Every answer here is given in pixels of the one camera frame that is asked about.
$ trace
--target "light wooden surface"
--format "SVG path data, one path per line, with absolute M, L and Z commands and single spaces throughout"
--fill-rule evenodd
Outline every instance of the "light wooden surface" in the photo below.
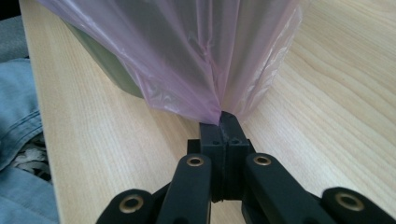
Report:
M 62 223 L 169 182 L 198 124 L 119 90 L 36 1 L 21 9 Z M 396 217 L 395 62 L 395 1 L 313 1 L 245 133 L 307 190 L 354 189 Z M 212 223 L 242 223 L 239 206 L 213 205 Z

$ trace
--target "fabric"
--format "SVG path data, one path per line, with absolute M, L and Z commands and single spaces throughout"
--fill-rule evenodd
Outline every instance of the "fabric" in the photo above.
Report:
M 44 134 L 40 133 L 29 140 L 11 165 L 52 183 Z
M 4 0 L 0 1 L 0 17 Z M 0 63 L 29 55 L 21 16 L 0 21 Z
M 28 59 L 0 63 L 0 223 L 57 223 L 50 183 L 10 166 L 42 132 Z

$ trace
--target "denim fabric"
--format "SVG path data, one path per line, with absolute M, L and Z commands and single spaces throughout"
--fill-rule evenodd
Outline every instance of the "denim fabric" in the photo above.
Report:
M 41 132 L 30 61 L 0 63 L 0 223 L 58 222 L 52 185 L 9 166 Z

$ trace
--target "translucent plastic bag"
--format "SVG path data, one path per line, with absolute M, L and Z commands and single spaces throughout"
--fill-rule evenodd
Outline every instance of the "translucent plastic bag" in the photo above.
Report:
M 245 119 L 270 87 L 299 0 L 38 0 L 115 54 L 147 103 L 218 124 Z

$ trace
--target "wooden table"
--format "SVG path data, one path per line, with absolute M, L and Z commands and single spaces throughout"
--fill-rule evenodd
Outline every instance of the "wooden table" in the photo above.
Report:
M 57 16 L 21 0 L 62 223 L 93 223 L 131 188 L 168 183 L 198 124 L 106 77 Z M 317 0 L 244 131 L 308 191 L 343 186 L 396 217 L 396 3 Z M 239 202 L 212 223 L 242 223 Z

